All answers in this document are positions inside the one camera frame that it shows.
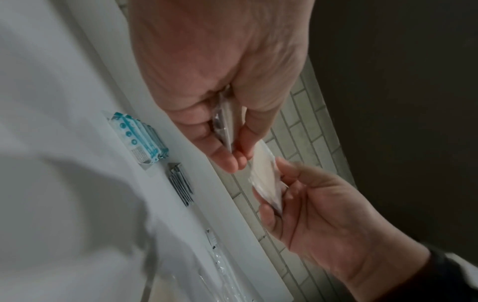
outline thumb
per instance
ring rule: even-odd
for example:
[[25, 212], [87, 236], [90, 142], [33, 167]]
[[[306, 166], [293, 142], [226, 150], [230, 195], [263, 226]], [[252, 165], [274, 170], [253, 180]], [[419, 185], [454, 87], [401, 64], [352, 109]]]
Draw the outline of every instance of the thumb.
[[280, 157], [276, 157], [275, 162], [284, 177], [297, 179], [311, 188], [321, 187], [325, 183], [337, 180], [336, 175], [330, 174], [319, 167], [305, 166], [301, 162], [291, 163]]
[[239, 145], [248, 159], [253, 156], [255, 144], [265, 137], [272, 127], [279, 110], [280, 105], [267, 111], [247, 109], [245, 112], [244, 125], [239, 131]]

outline white packet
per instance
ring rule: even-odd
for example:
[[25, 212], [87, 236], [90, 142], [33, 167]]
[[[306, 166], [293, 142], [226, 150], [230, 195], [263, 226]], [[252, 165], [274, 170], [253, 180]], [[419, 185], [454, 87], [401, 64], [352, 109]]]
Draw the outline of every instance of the white packet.
[[282, 215], [280, 172], [275, 164], [274, 155], [262, 140], [255, 145], [249, 181], [259, 195], [264, 198], [279, 215]]
[[218, 103], [213, 111], [213, 128], [216, 136], [232, 153], [242, 126], [242, 107], [230, 96], [231, 93], [231, 89], [218, 93]]

